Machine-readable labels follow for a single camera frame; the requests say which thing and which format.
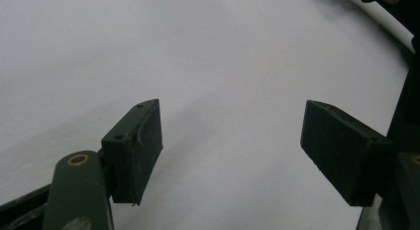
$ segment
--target screw hole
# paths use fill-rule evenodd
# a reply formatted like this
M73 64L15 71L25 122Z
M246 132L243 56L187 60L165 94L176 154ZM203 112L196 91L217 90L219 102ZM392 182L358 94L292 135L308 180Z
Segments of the screw hole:
M79 154L79 155L76 155L76 156L71 157L67 161L67 163L70 166L78 167L78 166L81 166L81 165L85 164L88 159L89 159L89 157L87 155L85 155L85 154Z
M117 136L114 137L114 140L117 140L117 141L123 140L123 139L124 139L123 135L117 135Z

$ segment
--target black clamp jaw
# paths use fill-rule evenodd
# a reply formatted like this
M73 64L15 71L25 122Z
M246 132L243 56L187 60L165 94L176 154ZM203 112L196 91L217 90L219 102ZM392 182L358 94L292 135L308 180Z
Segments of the black clamp jaw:
M378 2L413 35L418 52L420 0ZM307 101L301 147L351 206L358 229L420 229L420 56L414 55L389 131L377 131L333 105ZM375 195L382 201L376 202ZM378 218L379 225L370 224Z
M134 106L99 152L61 159L52 183L0 206L0 230L111 230L109 198L140 204L162 150L158 100Z

